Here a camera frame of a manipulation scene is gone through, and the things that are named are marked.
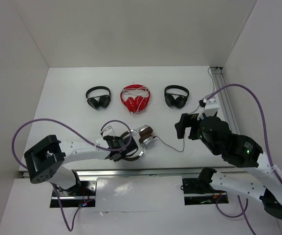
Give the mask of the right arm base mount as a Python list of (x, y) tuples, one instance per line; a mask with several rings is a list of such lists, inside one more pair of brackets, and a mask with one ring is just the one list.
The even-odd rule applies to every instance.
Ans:
[(228, 204), (225, 191), (215, 190), (210, 186), (211, 177), (217, 173), (215, 169), (205, 167), (197, 178), (183, 178), (180, 189), (184, 193), (184, 204), (188, 205), (210, 205)]

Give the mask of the right black headphones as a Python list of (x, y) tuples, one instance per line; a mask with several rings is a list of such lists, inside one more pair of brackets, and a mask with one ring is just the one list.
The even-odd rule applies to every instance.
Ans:
[[(170, 89), (178, 89), (184, 91), (186, 95), (169, 93), (168, 90)], [(188, 100), (189, 94), (190, 94), (189, 90), (183, 86), (168, 85), (164, 89), (165, 103), (167, 104), (168, 107), (176, 107), (178, 109), (182, 109)]]

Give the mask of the aluminium rail right side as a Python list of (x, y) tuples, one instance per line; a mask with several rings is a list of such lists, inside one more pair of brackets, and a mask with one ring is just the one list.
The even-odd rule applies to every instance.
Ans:
[[(222, 68), (210, 67), (210, 74), (212, 75), (214, 79), (214, 84), (215, 84), (216, 89), (219, 89), (226, 85), (224, 81), (223, 73), (222, 73)], [(229, 124), (232, 133), (240, 134), (239, 126), (236, 120), (236, 116), (234, 114), (234, 110), (232, 107), (232, 103), (230, 100), (228, 90), (227, 89), (222, 90), (221, 92), (217, 94), (217, 96), (220, 100), (224, 119)]]

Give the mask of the aluminium rail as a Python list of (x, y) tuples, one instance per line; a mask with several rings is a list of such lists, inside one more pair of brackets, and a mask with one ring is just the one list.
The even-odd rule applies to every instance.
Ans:
[[(77, 170), (79, 178), (88, 177), (130, 177), (130, 176), (183, 176), (199, 175), (203, 168), (166, 168), (166, 169), (124, 169), (124, 170)], [(222, 173), (246, 173), (245, 170), (232, 167), (214, 168)]]
[[(212, 75), (214, 79), (214, 84), (215, 84), (216, 89), (219, 89), (226, 85), (224, 81), (223, 73), (222, 73), (222, 68), (210, 67), (210, 74)], [(232, 133), (240, 134), (239, 126), (236, 120), (236, 116), (234, 114), (234, 110), (232, 107), (232, 103), (230, 100), (228, 90), (227, 89), (222, 90), (221, 92), (217, 94), (217, 96), (220, 100), (224, 119), (229, 124)]]

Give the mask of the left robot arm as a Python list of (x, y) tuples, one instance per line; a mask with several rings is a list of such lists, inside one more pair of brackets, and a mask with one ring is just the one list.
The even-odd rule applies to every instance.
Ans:
[(24, 153), (30, 183), (49, 182), (68, 195), (76, 195), (85, 185), (74, 169), (65, 164), (84, 160), (111, 160), (117, 162), (138, 151), (134, 138), (106, 135), (93, 142), (59, 141), (49, 135)]

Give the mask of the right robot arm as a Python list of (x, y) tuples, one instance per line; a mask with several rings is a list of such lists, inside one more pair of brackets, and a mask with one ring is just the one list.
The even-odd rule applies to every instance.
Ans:
[(178, 139), (184, 137), (189, 127), (189, 139), (201, 140), (213, 155), (220, 155), (225, 162), (258, 180), (249, 183), (205, 167), (197, 179), (201, 191), (222, 190), (253, 198), (262, 202), (269, 215), (282, 220), (282, 171), (271, 165), (267, 154), (252, 138), (233, 134), (228, 123), (216, 116), (200, 119), (197, 114), (182, 114), (174, 126)]

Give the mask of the left black headphones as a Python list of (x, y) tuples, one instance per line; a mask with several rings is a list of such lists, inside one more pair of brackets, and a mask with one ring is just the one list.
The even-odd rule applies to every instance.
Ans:
[[(105, 90), (108, 94), (89, 97), (89, 94), (96, 90)], [(106, 86), (95, 86), (86, 91), (85, 97), (88, 105), (93, 109), (97, 110), (99, 108), (107, 108), (111, 101), (111, 91)]]

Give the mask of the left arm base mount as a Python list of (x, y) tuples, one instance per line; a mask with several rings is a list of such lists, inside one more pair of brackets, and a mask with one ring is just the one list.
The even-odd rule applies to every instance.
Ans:
[(52, 208), (95, 207), (96, 180), (81, 181), (75, 170), (60, 168), (45, 174), (44, 179), (54, 184), (50, 206)]

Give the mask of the brown silver headphones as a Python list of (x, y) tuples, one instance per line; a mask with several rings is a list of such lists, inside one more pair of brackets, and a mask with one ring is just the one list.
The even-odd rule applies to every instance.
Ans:
[(130, 131), (132, 133), (137, 132), (139, 134), (139, 143), (142, 146), (142, 151), (138, 155), (133, 157), (127, 154), (122, 159), (125, 161), (133, 162), (140, 159), (144, 155), (145, 150), (147, 149), (148, 145), (151, 142), (153, 142), (154, 137), (153, 137), (153, 129), (149, 125), (144, 125), (134, 130), (131, 129)]

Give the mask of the black headphones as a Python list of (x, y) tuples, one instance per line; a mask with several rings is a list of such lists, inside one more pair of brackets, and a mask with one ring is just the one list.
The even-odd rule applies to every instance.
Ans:
[[(168, 90), (170, 89), (178, 89), (184, 91), (186, 95), (169, 93)], [(176, 107), (178, 109), (182, 109), (188, 100), (189, 94), (190, 94), (189, 90), (183, 86), (168, 85), (164, 89), (165, 103), (167, 104), (168, 107)]]
[[(96, 90), (105, 90), (108, 94), (89, 97), (89, 94)], [(99, 108), (107, 108), (111, 101), (111, 91), (106, 86), (95, 86), (86, 91), (85, 97), (88, 105), (93, 109), (97, 110)]]

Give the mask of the aluminium rail front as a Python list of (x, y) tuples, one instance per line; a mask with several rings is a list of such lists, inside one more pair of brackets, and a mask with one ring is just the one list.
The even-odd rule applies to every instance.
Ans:
[[(130, 176), (183, 176), (199, 175), (203, 168), (166, 168), (166, 169), (124, 169), (124, 170), (77, 170), (79, 178), (88, 177), (130, 177)], [(232, 167), (214, 168), (222, 173), (246, 173), (245, 170)]]

